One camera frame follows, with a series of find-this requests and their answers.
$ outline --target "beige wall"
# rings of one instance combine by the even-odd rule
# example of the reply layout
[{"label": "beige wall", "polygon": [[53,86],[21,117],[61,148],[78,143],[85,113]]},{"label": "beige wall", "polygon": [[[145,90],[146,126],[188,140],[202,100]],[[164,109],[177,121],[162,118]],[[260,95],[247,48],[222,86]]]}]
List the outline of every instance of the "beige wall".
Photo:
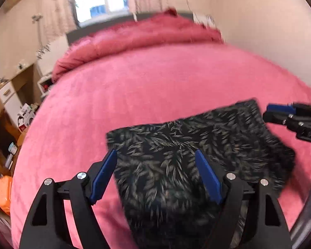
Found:
[{"label": "beige wall", "polygon": [[[227,43],[287,68],[311,86],[311,8],[305,0],[188,0],[210,13]],[[186,0],[168,0],[187,10]]]},{"label": "beige wall", "polygon": [[21,0],[7,13],[0,9],[0,78],[13,76],[21,60],[36,61],[37,24],[31,17],[40,13],[39,5],[39,0]]}]

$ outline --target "pink blanket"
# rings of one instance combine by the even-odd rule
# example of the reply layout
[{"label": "pink blanket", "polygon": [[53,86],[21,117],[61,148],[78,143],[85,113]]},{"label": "pink blanket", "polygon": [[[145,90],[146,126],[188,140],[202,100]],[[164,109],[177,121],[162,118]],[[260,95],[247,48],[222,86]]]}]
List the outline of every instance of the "pink blanket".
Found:
[{"label": "pink blanket", "polygon": [[[15,248],[44,179],[71,179],[102,160],[108,131],[250,98],[261,111],[268,103],[311,103],[311,88],[288,71],[223,44],[216,30],[168,14],[82,39],[58,61],[53,79],[57,84],[30,127],[15,170]],[[282,126],[269,128],[296,151],[293,176],[279,198],[291,228],[311,188],[311,144]],[[136,248],[113,178],[93,209],[112,249]],[[66,215],[73,244],[81,248],[69,202]]]}]

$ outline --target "red object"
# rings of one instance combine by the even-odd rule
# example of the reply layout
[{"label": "red object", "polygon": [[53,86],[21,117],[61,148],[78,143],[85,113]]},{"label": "red object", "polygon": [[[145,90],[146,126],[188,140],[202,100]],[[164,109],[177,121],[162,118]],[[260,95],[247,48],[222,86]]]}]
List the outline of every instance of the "red object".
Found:
[{"label": "red object", "polygon": [[[216,30],[171,15],[83,38],[57,62],[53,78],[58,81],[29,128],[14,172],[15,248],[43,181],[71,179],[102,160],[106,132],[250,98],[261,111],[268,103],[311,104],[311,88],[287,70],[223,44]],[[279,198],[291,228],[311,188],[311,144],[283,126],[267,126],[296,151],[293,176]],[[111,249],[137,248],[113,178],[93,211]],[[73,244],[81,248],[69,203],[66,215]]]},{"label": "red object", "polygon": [[0,208],[10,215],[11,207],[12,177],[4,176],[0,178]]},{"label": "red object", "polygon": [[21,132],[23,132],[27,127],[24,124],[22,124],[18,128],[20,129]]}]

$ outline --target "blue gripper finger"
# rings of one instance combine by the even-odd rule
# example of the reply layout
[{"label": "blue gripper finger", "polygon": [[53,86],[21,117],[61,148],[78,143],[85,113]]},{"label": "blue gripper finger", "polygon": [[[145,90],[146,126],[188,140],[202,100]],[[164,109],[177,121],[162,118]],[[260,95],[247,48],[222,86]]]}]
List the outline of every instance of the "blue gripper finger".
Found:
[{"label": "blue gripper finger", "polygon": [[102,167],[92,182],[91,196],[89,198],[91,205],[101,199],[107,188],[108,182],[115,170],[117,164],[116,150],[112,150],[107,158],[104,159]]},{"label": "blue gripper finger", "polygon": [[206,158],[200,150],[195,152],[196,166],[202,177],[203,183],[209,192],[210,199],[220,204],[223,200],[221,195],[221,182],[208,164]]},{"label": "blue gripper finger", "polygon": [[282,113],[296,115],[296,108],[294,108],[293,106],[287,106],[287,105],[269,104],[266,107],[266,111],[282,112]]}]

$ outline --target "orange container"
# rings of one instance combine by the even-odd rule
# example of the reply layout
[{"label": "orange container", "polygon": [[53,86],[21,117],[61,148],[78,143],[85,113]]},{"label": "orange container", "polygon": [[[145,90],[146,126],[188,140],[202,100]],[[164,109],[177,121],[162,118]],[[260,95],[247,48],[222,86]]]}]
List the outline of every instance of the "orange container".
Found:
[{"label": "orange container", "polygon": [[10,216],[10,194],[12,189],[12,177],[0,178],[0,208]]}]

